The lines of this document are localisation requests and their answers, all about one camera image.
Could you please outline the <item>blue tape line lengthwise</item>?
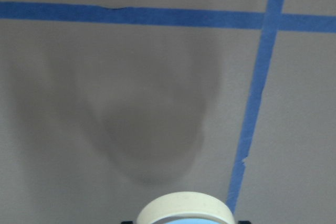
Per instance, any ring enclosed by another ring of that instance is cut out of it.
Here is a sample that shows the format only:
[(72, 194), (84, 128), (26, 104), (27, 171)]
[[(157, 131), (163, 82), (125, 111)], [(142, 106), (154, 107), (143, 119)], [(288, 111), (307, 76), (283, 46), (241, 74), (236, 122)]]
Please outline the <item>blue tape line lengthwise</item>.
[(107, 8), (96, 5), (1, 2), (1, 18), (260, 30), (265, 14), (229, 10)]

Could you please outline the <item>blue tape line crosswise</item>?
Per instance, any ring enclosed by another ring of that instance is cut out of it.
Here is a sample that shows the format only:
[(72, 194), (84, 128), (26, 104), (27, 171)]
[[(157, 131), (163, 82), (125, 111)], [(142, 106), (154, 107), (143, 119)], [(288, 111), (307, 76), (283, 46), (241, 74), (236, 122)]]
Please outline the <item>blue tape line crosswise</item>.
[(255, 127), (263, 96), (262, 94), (266, 84), (271, 56), (277, 38), (284, 1), (285, 0), (267, 0), (244, 119), (241, 125), (241, 132), (226, 198), (226, 205), (232, 212), (236, 209), (244, 179), (246, 158), (249, 155), (251, 144), (253, 142)]

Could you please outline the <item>blue and cream bell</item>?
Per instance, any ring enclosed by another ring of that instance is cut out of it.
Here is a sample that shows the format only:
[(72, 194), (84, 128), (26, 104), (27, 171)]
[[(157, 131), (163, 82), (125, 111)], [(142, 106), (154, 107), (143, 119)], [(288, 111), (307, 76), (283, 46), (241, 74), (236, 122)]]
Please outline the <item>blue and cream bell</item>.
[(235, 223), (231, 210), (219, 199), (193, 191), (163, 195), (148, 203), (136, 223), (169, 223), (182, 219), (200, 219), (212, 223)]

